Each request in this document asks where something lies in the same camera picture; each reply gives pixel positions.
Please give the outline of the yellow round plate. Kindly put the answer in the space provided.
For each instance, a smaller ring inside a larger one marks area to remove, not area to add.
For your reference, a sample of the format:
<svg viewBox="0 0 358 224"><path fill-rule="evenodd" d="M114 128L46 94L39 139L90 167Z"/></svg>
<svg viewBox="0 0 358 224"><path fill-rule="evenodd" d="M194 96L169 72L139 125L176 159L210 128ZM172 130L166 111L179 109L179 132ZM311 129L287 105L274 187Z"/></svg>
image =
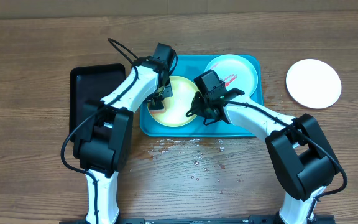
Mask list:
<svg viewBox="0 0 358 224"><path fill-rule="evenodd" d="M162 101L163 109L152 110L150 103L147 104L147 109L156 122L175 128L184 126L196 118L196 115L187 117L186 113L191 108L198 88L191 80L180 76L171 76L170 83L173 96Z"/></svg>

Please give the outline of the white round plate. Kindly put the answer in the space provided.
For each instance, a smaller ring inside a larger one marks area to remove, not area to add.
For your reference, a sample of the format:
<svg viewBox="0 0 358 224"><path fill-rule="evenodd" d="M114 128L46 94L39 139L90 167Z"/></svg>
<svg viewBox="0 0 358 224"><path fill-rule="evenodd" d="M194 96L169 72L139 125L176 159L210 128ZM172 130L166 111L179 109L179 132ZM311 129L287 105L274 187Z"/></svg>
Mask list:
<svg viewBox="0 0 358 224"><path fill-rule="evenodd" d="M297 103L313 109L332 106L342 92L337 71L316 59L304 59L294 63L287 71L285 84Z"/></svg>

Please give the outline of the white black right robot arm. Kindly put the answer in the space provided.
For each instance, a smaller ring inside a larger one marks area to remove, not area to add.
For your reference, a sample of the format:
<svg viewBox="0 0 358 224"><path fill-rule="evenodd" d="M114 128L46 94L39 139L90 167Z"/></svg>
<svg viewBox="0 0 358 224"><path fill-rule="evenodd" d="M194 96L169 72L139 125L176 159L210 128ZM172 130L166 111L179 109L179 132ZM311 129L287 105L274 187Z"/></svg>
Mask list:
<svg viewBox="0 0 358 224"><path fill-rule="evenodd" d="M347 176L317 120L274 112L243 91L216 88L195 93L187 116L204 124L217 121L242 127L265 141L275 175L285 191L275 223L334 223L314 214L321 197L339 193Z"/></svg>

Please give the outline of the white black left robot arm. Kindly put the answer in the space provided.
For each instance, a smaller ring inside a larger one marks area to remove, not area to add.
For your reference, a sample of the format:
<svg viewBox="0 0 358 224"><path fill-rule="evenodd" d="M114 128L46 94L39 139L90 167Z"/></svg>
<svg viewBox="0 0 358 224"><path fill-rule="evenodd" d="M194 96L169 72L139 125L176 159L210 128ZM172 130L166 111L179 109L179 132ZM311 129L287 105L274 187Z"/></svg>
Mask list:
<svg viewBox="0 0 358 224"><path fill-rule="evenodd" d="M129 76L110 94L83 105L81 123L70 133L77 172L86 176L89 209L84 223L116 223L118 173L131 147L134 113L146 100L172 95L169 76L177 65L176 54L141 57L132 63Z"/></svg>

